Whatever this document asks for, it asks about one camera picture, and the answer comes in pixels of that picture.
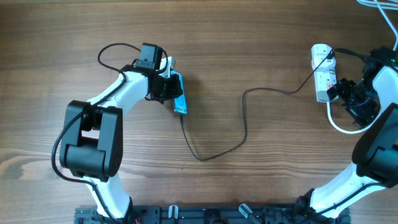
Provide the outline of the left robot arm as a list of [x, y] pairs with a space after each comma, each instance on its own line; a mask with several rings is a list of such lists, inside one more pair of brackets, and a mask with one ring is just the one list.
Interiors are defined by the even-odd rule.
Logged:
[[139, 58], [117, 70], [118, 79], [88, 101], [71, 101], [55, 140], [51, 163], [64, 180], [85, 184], [96, 206], [77, 208], [75, 223], [140, 223], [118, 174], [123, 118], [140, 100], [164, 103], [183, 95], [182, 80], [166, 51], [144, 43]]

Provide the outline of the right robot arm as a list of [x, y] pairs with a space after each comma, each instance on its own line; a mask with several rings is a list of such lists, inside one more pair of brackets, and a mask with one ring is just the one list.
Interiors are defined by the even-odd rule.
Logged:
[[396, 51], [385, 47], [362, 55], [348, 49], [319, 51], [314, 58], [335, 53], [364, 62], [359, 83], [345, 78], [332, 85], [329, 100], [340, 97], [343, 107], [362, 127], [349, 166], [322, 187], [300, 196], [289, 215], [292, 223], [338, 223], [339, 214], [361, 198], [397, 185], [397, 62]]

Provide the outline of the blue Galaxy smartphone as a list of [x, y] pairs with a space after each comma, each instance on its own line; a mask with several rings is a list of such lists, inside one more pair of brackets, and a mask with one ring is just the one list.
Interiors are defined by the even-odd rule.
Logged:
[[182, 94], [174, 99], [174, 111], [179, 114], [187, 114], [187, 103], [185, 99], [185, 90], [183, 85], [182, 75], [175, 70], [172, 70], [171, 75], [178, 75], [180, 81], [180, 87], [182, 89]]

